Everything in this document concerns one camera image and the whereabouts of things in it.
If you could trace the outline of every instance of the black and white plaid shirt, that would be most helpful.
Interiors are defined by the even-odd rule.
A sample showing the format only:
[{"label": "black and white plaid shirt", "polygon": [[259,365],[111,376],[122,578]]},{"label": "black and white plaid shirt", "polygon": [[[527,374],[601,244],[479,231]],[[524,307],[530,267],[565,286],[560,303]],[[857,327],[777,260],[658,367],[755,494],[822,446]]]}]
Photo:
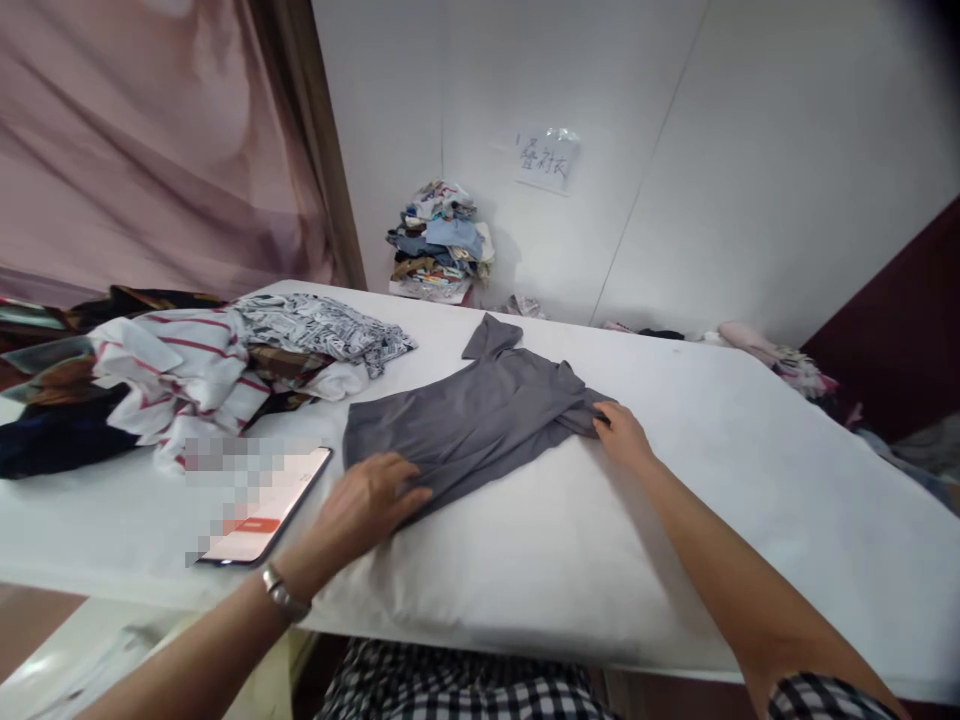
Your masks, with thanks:
[{"label": "black and white plaid shirt", "polygon": [[[774,689],[770,720],[897,720],[834,678],[800,673]],[[563,663],[353,639],[322,720],[612,719],[583,668]]]}]

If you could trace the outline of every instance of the white wall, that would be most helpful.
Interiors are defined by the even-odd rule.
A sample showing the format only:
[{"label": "white wall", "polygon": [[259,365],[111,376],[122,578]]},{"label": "white wall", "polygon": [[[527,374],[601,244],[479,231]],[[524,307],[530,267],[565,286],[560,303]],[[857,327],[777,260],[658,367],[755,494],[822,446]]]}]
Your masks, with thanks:
[{"label": "white wall", "polygon": [[807,340],[960,193],[922,39],[875,0],[714,0],[595,320]]},{"label": "white wall", "polygon": [[393,271],[387,229],[442,170],[441,1],[313,3],[370,290],[386,292]]},{"label": "white wall", "polygon": [[[491,223],[484,300],[541,299],[587,324],[706,0],[447,0],[443,166]],[[569,197],[516,182],[515,132],[582,138]],[[498,150],[497,138],[511,144]]]},{"label": "white wall", "polygon": [[[952,105],[884,2],[314,3],[373,290],[442,173],[493,227],[485,302],[800,344],[960,192]],[[569,197],[514,181],[530,125],[581,135]]]}]

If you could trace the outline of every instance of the wrist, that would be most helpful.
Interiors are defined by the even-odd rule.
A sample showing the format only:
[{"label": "wrist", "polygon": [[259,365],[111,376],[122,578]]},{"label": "wrist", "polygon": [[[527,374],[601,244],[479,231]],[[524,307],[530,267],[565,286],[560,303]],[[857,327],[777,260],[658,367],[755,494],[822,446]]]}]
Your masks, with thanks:
[{"label": "wrist", "polygon": [[281,554],[273,566],[283,578],[287,592],[295,599],[309,603],[343,564],[327,542],[308,535]]}]

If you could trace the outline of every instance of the gray t-shirt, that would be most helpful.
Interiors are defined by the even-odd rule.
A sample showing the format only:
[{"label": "gray t-shirt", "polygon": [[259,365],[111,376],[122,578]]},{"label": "gray t-shirt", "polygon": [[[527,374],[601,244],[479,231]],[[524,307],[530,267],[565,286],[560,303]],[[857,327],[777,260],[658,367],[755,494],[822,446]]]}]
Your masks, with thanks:
[{"label": "gray t-shirt", "polygon": [[431,385],[350,406],[347,466],[396,451],[419,466],[433,497],[406,525],[496,480],[574,433],[597,437],[589,389],[570,365],[514,345],[515,325],[485,315],[463,358],[475,360]]}]

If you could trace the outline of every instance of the curtain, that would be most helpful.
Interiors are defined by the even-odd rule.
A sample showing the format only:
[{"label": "curtain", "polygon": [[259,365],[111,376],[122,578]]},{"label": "curtain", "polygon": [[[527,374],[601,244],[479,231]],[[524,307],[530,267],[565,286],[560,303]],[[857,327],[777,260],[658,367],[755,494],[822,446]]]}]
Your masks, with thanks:
[{"label": "curtain", "polygon": [[347,287],[366,290],[313,4],[310,0],[254,0],[250,8],[273,77],[285,90],[321,188],[338,274]]},{"label": "curtain", "polygon": [[0,3],[0,294],[338,280],[242,0]]}]

